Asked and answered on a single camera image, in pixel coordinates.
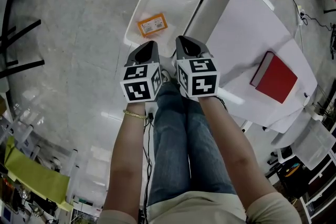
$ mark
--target orange box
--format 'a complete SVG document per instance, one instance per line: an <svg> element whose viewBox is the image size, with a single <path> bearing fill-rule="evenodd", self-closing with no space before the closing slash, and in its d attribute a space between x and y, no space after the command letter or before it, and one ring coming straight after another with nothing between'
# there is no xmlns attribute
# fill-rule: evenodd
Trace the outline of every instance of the orange box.
<svg viewBox="0 0 336 224"><path fill-rule="evenodd" d="M143 37L146 37L167 27L168 26L163 13L159 13L153 17L138 22L138 28Z"/></svg>

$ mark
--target plastic storage box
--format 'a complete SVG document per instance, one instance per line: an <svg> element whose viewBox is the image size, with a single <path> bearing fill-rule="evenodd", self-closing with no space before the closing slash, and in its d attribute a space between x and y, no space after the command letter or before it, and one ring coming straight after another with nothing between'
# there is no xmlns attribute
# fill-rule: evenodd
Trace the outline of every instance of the plastic storage box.
<svg viewBox="0 0 336 224"><path fill-rule="evenodd" d="M128 24L124 43L137 47L154 40L158 43L159 54L171 57L176 48L176 37L184 34L199 3L200 0L139 0ZM159 13L163 13L168 28L142 37L137 22Z"/></svg>
<svg viewBox="0 0 336 224"><path fill-rule="evenodd" d="M313 170L326 157L335 142L336 138L320 121L311 119L291 148L304 165Z"/></svg>

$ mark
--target concrete floor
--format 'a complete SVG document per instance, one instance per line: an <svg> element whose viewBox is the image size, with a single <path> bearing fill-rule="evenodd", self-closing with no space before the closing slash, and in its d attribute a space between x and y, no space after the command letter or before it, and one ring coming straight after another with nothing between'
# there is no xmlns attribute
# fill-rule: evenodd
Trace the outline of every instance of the concrete floor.
<svg viewBox="0 0 336 224"><path fill-rule="evenodd" d="M109 162L126 101L119 71L130 48L123 35L138 0L15 0L11 20L18 29L36 19L42 24L15 44L21 63L43 57L43 67L10 77L14 103L24 107L40 96L35 110L43 117L34 131L44 143L42 154L62 159L73 148L80 167L76 194L102 205L108 187ZM268 0L287 29L297 29L292 0ZM323 15L329 0L296 0L307 14L329 25L335 13ZM336 64L329 53L330 33L308 20L303 26L303 52L318 83L331 86ZM300 35L296 41L301 47ZM235 119L239 124L242 119ZM257 159L266 172L266 160L277 135L254 124L247 132Z"/></svg>

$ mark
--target power strip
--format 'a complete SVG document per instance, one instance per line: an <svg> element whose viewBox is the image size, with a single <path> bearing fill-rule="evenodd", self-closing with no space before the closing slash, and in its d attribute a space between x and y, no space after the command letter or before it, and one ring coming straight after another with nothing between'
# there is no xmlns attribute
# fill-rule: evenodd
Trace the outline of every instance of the power strip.
<svg viewBox="0 0 336 224"><path fill-rule="evenodd" d="M299 22L299 25L303 25L303 20L302 19L306 17L306 12L302 8L302 6L300 6L300 5L298 5L298 10L299 10L299 13L300 13L300 15L299 14L297 15L298 16L298 22Z"/></svg>

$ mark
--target gold bracelet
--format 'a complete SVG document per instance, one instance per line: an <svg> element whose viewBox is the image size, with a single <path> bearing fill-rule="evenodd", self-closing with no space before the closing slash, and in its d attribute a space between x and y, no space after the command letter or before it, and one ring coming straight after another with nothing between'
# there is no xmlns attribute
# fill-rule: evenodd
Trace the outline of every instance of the gold bracelet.
<svg viewBox="0 0 336 224"><path fill-rule="evenodd" d="M129 112L127 111L126 109L124 109L122 112L124 112L126 115L128 116L132 116L132 117L135 117L135 118L139 118L139 119L147 119L148 117L147 116L142 116L142 115L138 115L138 114L135 114L135 113L132 113L132 112Z"/></svg>

